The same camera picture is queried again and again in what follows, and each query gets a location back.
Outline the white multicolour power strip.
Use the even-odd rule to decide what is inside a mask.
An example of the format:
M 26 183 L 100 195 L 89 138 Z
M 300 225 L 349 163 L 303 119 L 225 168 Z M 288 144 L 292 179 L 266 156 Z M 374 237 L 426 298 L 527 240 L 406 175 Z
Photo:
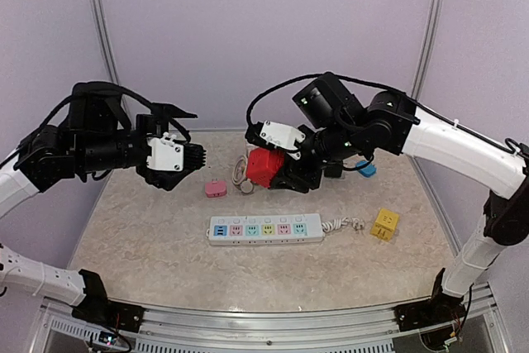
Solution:
M 317 213 L 211 217 L 207 238 L 212 246 L 268 246 L 323 241 Z

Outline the yellow cube socket adapter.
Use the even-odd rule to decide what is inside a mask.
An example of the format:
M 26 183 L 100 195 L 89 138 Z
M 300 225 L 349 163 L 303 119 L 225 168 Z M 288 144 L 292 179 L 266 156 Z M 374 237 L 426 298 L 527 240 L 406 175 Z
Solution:
M 387 208 L 381 208 L 369 234 L 381 241 L 390 241 L 397 230 L 400 215 Z

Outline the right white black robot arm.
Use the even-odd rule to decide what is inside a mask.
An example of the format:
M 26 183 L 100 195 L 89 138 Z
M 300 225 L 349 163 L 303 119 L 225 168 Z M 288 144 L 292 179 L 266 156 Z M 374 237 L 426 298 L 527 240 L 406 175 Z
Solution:
M 381 149 L 430 160 L 489 189 L 477 230 L 422 306 L 427 321 L 442 322 L 501 252 L 528 236 L 527 146 L 511 139 L 492 141 L 383 84 L 363 106 L 344 85 L 345 77 L 327 72 L 311 80 L 293 101 L 315 132 L 270 121 L 260 128 L 265 143 L 293 157 L 289 182 L 352 155 L 372 160 Z

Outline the red cube socket adapter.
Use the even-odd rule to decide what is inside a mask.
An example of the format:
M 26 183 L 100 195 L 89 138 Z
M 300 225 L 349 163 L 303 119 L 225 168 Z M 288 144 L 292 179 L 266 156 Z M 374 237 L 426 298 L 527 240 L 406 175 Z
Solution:
M 254 184 L 270 188 L 273 178 L 284 165 L 281 150 L 253 149 L 248 157 L 245 176 Z

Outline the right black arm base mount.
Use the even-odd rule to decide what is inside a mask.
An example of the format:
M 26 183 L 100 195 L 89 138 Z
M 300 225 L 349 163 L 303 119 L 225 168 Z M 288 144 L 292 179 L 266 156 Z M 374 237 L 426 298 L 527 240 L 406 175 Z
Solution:
M 414 303 L 402 303 L 393 309 L 399 331 L 406 332 L 462 319 L 466 314 L 463 298 L 444 293 L 441 286 L 443 268 L 436 276 L 431 297 Z

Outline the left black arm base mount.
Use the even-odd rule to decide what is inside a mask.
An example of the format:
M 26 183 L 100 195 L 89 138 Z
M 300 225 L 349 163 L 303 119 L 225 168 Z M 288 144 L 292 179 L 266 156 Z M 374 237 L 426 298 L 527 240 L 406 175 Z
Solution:
M 100 326 L 116 328 L 118 331 L 140 330 L 145 314 L 142 306 L 111 300 L 97 273 L 80 270 L 79 274 L 84 282 L 84 297 L 79 304 L 72 306 L 73 317 Z

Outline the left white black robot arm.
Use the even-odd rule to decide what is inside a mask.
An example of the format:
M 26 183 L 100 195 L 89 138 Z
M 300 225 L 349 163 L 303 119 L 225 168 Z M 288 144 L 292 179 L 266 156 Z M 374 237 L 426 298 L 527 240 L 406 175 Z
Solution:
M 1 214 L 63 179 L 104 179 L 135 169 L 145 182 L 174 189 L 206 164 L 179 119 L 194 119 L 171 103 L 153 103 L 120 85 L 77 83 L 43 122 L 1 163 Z

